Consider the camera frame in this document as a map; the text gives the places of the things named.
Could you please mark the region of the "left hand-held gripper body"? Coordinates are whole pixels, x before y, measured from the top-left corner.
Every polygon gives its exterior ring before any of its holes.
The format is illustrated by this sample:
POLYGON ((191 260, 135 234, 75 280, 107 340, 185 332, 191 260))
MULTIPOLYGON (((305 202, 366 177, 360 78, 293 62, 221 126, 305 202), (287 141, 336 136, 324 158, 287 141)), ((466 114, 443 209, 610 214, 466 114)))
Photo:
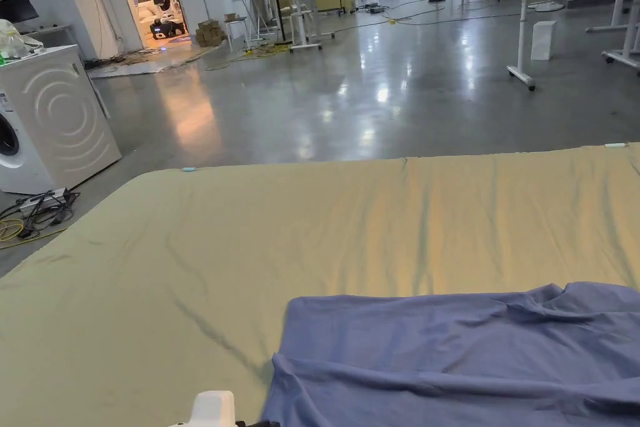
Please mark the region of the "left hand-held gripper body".
POLYGON ((205 391, 194 400, 187 421, 172 426, 237 426, 235 400, 231 391, 205 391))

